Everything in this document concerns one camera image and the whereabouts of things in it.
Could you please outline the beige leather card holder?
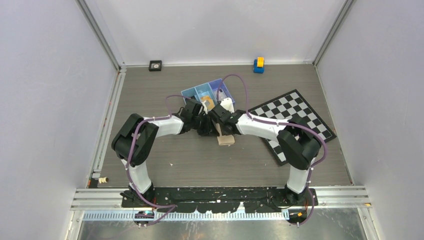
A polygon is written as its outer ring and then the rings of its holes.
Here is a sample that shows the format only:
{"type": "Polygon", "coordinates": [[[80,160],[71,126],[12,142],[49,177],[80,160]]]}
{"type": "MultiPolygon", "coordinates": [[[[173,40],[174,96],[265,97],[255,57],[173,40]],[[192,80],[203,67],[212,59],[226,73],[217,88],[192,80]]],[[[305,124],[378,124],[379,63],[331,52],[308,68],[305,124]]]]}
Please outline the beige leather card holder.
{"type": "Polygon", "coordinates": [[[218,132],[217,141],[219,146],[231,146],[235,143],[235,138],[233,135],[223,135],[221,131],[221,126],[216,123],[215,129],[218,132]]]}

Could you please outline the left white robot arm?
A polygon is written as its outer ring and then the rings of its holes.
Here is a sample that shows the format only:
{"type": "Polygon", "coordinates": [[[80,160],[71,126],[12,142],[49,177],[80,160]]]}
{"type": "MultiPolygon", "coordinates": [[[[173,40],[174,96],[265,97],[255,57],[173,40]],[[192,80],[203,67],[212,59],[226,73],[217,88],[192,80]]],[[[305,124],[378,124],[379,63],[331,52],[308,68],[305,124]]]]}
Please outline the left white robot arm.
{"type": "Polygon", "coordinates": [[[131,114],[112,140],[112,150],[124,164],[134,200],[141,207],[148,207],[154,199],[154,184],[148,174],[147,158],[155,140],[191,130],[196,130],[201,137],[219,135],[204,106],[193,99],[189,99],[177,113],[163,117],[131,114]]]}

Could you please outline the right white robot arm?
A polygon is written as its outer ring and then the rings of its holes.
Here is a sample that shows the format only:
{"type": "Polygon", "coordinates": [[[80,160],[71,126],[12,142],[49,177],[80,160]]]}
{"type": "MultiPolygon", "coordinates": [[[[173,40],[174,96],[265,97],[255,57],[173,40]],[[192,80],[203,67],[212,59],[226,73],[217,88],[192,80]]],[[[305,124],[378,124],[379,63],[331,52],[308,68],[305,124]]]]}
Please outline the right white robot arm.
{"type": "Polygon", "coordinates": [[[278,143],[290,165],[285,198],[291,205],[299,205],[305,199],[312,167],[325,159],[328,147],[300,117],[272,119],[244,110],[230,112],[221,105],[207,116],[220,125],[223,135],[252,135],[278,143]]]}

